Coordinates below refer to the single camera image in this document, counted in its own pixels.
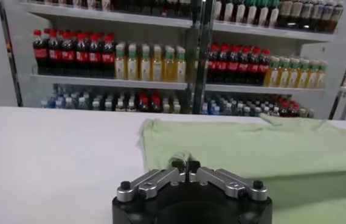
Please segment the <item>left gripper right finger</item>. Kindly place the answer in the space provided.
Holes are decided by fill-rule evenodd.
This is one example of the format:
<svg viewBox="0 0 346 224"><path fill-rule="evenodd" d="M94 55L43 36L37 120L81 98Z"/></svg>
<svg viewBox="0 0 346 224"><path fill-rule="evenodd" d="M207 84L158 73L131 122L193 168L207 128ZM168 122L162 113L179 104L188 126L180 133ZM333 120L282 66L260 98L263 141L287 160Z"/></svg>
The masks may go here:
<svg viewBox="0 0 346 224"><path fill-rule="evenodd" d="M190 182L210 183L230 198L248 197L254 201L268 199L268 190L260 180L248 180L225 169L212 170L201 166L199 161L189 161L187 170Z"/></svg>

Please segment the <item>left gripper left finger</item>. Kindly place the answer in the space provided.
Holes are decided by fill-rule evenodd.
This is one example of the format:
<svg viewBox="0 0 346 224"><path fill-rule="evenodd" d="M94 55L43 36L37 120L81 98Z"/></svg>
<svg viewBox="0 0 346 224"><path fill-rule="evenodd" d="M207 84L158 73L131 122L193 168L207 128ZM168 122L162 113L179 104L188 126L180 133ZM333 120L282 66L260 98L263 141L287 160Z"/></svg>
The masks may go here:
<svg viewBox="0 0 346 224"><path fill-rule="evenodd" d="M121 182L117 188L116 199L127 203L136 195L143 195L144 199L154 198L167 184L185 181L186 163L183 160L176 160L170 165L168 169L153 169L133 181Z"/></svg>

